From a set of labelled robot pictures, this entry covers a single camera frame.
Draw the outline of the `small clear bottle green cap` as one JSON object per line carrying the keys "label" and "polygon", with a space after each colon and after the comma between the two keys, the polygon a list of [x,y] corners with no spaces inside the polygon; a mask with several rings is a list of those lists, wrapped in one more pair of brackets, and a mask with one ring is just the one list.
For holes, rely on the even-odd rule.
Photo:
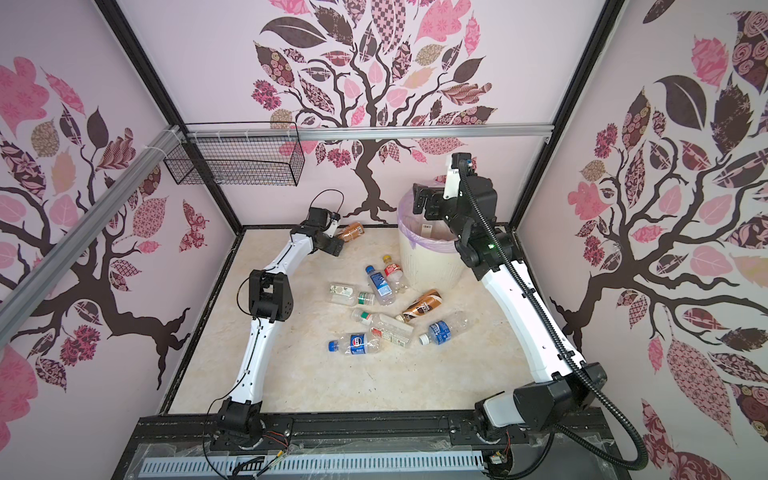
{"label": "small clear bottle green cap", "polygon": [[352,285],[331,283],[328,288],[328,300],[337,305],[371,306],[375,303],[375,296]]}

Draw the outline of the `blue label white cap bottle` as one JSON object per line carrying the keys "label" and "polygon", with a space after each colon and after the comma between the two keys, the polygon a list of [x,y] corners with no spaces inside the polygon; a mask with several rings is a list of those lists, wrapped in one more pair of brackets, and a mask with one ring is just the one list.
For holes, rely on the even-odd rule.
{"label": "blue label white cap bottle", "polygon": [[442,345],[465,333],[473,326],[473,320],[464,312],[456,311],[428,325],[419,336],[421,345]]}

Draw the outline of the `pepsi bottle blue cap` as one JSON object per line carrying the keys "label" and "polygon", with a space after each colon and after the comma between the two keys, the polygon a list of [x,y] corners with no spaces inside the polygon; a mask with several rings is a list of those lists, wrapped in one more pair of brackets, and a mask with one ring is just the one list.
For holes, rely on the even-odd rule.
{"label": "pepsi bottle blue cap", "polygon": [[345,334],[328,342],[327,350],[344,355],[372,355],[382,350],[380,339],[371,332]]}

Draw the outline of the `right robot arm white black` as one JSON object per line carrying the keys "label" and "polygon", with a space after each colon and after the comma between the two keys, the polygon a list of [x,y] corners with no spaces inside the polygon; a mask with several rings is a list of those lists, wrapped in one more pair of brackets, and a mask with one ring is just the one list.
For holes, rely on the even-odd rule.
{"label": "right robot arm white black", "polygon": [[449,228],[456,251],[501,308],[528,362],[530,383],[477,404],[483,427],[543,431],[585,410],[607,375],[599,364],[586,362],[558,329],[520,249],[496,226],[492,182],[472,175],[467,185],[414,184],[412,192],[408,212]]}

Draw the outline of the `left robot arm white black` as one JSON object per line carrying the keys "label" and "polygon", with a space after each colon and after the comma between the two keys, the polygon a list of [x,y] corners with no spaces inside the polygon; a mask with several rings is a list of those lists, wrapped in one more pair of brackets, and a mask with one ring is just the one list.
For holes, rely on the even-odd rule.
{"label": "left robot arm white black", "polygon": [[260,418],[269,356],[295,301],[290,279],[307,256],[323,251],[339,256],[344,241],[336,236],[341,216],[319,207],[308,209],[307,218],[293,227],[280,253],[265,267],[247,277],[251,317],[246,351],[232,390],[217,413],[217,429],[234,437],[258,440],[265,427]]}

